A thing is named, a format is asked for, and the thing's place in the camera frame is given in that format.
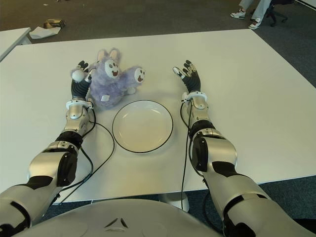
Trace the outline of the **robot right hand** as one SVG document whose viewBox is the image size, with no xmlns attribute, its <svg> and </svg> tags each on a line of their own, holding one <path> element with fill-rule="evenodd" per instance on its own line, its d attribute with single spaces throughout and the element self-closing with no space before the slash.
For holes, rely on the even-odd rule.
<svg viewBox="0 0 316 237">
<path fill-rule="evenodd" d="M 173 67 L 174 74 L 181 78 L 189 93 L 200 91 L 200 78 L 194 64 L 191 61 L 186 60 L 183 66 L 182 70 L 178 67 Z"/>
</svg>

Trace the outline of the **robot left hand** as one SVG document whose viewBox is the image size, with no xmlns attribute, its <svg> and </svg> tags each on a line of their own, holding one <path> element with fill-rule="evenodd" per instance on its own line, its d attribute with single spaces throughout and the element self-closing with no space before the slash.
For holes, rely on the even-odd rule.
<svg viewBox="0 0 316 237">
<path fill-rule="evenodd" d="M 93 73 L 94 69 L 89 70 L 89 64 L 84 60 L 80 61 L 78 65 L 71 70 L 71 94 L 73 99 L 86 99 Z"/>
</svg>

